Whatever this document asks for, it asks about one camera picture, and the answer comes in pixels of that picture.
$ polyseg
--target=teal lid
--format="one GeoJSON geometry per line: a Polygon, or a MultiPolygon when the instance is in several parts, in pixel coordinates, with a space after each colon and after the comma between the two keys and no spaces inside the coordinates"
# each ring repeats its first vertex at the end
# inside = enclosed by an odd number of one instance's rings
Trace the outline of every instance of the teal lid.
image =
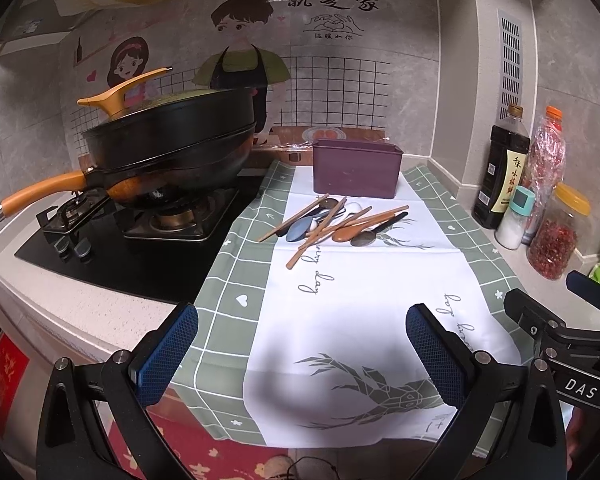
{"type": "Polygon", "coordinates": [[[522,216],[531,215],[531,210],[536,201],[536,194],[526,187],[516,186],[509,200],[509,207],[522,216]]]}

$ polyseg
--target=black apron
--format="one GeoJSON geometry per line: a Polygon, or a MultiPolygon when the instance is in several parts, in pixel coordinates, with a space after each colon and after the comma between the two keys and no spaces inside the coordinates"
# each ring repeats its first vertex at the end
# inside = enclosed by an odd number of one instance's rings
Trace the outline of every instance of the black apron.
{"type": "Polygon", "coordinates": [[[264,123],[267,121],[267,73],[264,70],[264,63],[259,49],[251,45],[258,56],[258,64],[253,70],[238,70],[237,72],[226,72],[222,68],[224,55],[229,50],[227,47],[220,55],[220,59],[216,63],[214,72],[211,75],[211,83],[209,88],[213,90],[227,90],[231,88],[255,88],[258,92],[253,96],[253,115],[256,121],[256,133],[259,133],[264,128],[264,123]]]}

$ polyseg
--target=das logo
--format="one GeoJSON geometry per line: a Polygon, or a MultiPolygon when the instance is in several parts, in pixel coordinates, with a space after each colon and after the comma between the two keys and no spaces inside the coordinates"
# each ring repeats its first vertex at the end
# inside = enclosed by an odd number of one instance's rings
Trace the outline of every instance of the das logo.
{"type": "Polygon", "coordinates": [[[581,397],[586,397],[587,399],[592,399],[598,390],[597,388],[587,386],[586,383],[578,385],[578,381],[573,378],[569,379],[564,389],[568,392],[579,394],[581,397]]]}

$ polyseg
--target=black glass cooktop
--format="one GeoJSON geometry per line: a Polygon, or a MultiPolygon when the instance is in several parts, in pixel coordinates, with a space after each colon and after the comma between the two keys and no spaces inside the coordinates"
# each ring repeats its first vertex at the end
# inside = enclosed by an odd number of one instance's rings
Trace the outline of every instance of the black glass cooktop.
{"type": "Polygon", "coordinates": [[[261,176],[238,177],[238,194],[203,242],[134,240],[123,237],[112,214],[91,219],[80,238],[91,242],[90,256],[62,259],[39,229],[15,256],[63,276],[151,300],[177,303],[196,299],[232,222],[256,197],[261,176]]]}

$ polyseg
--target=yellow label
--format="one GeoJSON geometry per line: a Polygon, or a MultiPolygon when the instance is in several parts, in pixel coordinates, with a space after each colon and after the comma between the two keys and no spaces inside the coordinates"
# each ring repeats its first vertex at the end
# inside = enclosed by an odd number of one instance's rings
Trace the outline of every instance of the yellow label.
{"type": "Polygon", "coordinates": [[[502,183],[502,190],[496,203],[491,208],[494,213],[504,213],[509,206],[509,200],[516,186],[520,182],[522,169],[525,167],[526,155],[507,150],[507,173],[502,183]]]}

